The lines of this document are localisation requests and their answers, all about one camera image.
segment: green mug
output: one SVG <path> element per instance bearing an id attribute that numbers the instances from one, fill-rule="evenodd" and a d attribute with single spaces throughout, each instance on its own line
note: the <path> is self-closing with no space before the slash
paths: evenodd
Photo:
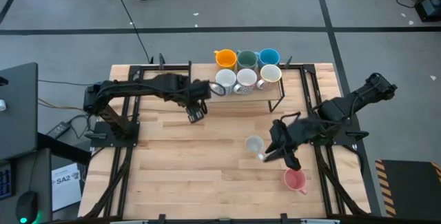
<path id="1" fill-rule="evenodd" d="M 248 68 L 254 70 L 256 68 L 258 57 L 255 52 L 245 50 L 237 51 L 237 70 Z"/>

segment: blue mug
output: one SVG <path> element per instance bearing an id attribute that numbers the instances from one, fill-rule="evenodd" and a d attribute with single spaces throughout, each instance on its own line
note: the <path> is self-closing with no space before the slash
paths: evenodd
<path id="1" fill-rule="evenodd" d="M 260 52 L 256 52 L 256 55 L 259 57 L 257 61 L 259 70 L 262 69 L 264 65 L 278 65 L 280 63 L 279 53 L 272 48 L 265 48 Z"/>

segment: pink mug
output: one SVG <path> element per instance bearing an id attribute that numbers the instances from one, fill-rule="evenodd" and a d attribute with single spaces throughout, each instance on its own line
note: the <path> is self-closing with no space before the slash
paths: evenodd
<path id="1" fill-rule="evenodd" d="M 288 169 L 283 174 L 283 181 L 290 190 L 296 190 L 302 194 L 307 194 L 306 191 L 306 175 L 302 170 L 295 171 Z"/>

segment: mug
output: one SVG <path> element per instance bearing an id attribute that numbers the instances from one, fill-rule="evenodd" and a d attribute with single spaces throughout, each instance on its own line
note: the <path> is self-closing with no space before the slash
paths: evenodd
<path id="1" fill-rule="evenodd" d="M 232 70 L 222 69 L 216 73 L 214 80 L 225 88 L 225 96 L 228 96 L 233 92 L 233 87 L 236 84 L 236 74 Z M 224 93 L 219 85 L 213 85 L 212 89 L 220 95 Z"/>
<path id="2" fill-rule="evenodd" d="M 306 187 L 306 175 L 302 170 L 288 169 L 283 174 L 283 181 L 290 190 L 296 190 L 302 194 L 308 194 Z"/>
<path id="3" fill-rule="evenodd" d="M 264 153 L 262 152 L 265 149 L 265 144 L 259 136 L 253 135 L 248 137 L 245 140 L 245 146 L 247 147 L 248 152 L 257 154 L 257 159 L 263 160 L 265 158 L 263 155 Z"/>
<path id="4" fill-rule="evenodd" d="M 236 66 L 236 53 L 230 49 L 214 51 L 214 58 L 221 69 L 234 70 L 234 67 Z"/>
<path id="5" fill-rule="evenodd" d="M 237 51 L 237 70 L 242 70 L 245 68 L 254 70 L 257 65 L 258 57 L 255 52 L 252 51 Z"/>
<path id="6" fill-rule="evenodd" d="M 264 65 L 260 70 L 260 77 L 261 80 L 257 82 L 257 88 L 268 90 L 282 78 L 282 70 L 277 65 Z"/>
<path id="7" fill-rule="evenodd" d="M 251 94 L 254 89 L 254 85 L 257 82 L 256 73 L 248 68 L 242 69 L 237 73 L 237 82 L 233 91 L 237 94 Z"/>
<path id="8" fill-rule="evenodd" d="M 272 48 L 265 48 L 260 52 L 256 52 L 256 54 L 259 56 L 259 70 L 264 65 L 278 65 L 280 63 L 279 53 Z"/>

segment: white paper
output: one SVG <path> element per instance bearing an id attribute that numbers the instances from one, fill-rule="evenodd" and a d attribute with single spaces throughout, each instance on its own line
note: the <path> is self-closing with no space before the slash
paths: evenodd
<path id="1" fill-rule="evenodd" d="M 52 171 L 52 211 L 81 201 L 80 180 L 76 163 Z"/>

